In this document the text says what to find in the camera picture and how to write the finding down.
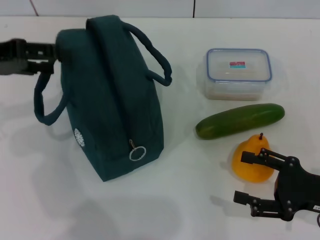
container label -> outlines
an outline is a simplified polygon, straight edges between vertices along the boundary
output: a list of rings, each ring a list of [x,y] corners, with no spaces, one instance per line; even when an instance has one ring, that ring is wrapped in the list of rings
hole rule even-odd
[[[229,67],[231,69],[245,69],[246,62],[244,62],[244,61],[231,61],[231,62],[229,62]]]

white circular logo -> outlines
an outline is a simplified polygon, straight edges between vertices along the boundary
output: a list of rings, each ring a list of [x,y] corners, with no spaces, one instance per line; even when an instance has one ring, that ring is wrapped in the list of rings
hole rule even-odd
[[[85,146],[85,140],[81,132],[78,129],[74,129],[74,136],[78,144],[83,148]]]

container lid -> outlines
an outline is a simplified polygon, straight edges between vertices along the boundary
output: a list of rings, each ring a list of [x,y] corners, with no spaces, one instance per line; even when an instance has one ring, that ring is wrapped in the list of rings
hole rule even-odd
[[[210,49],[206,54],[206,71],[214,82],[268,82],[272,79],[268,53],[261,49]]]

plastic food container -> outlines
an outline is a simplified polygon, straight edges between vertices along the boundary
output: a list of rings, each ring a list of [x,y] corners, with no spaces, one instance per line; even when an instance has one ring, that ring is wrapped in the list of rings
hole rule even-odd
[[[206,73],[209,99],[257,100],[272,79],[269,56],[261,49],[210,49]]]

white wall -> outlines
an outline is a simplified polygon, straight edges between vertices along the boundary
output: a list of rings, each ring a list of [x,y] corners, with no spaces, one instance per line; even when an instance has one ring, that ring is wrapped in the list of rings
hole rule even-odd
[[[320,0],[196,0],[196,18],[320,18]]]
[[[35,16],[29,0],[0,0],[0,16]]]
[[[192,18],[194,0],[33,0],[40,16]]]

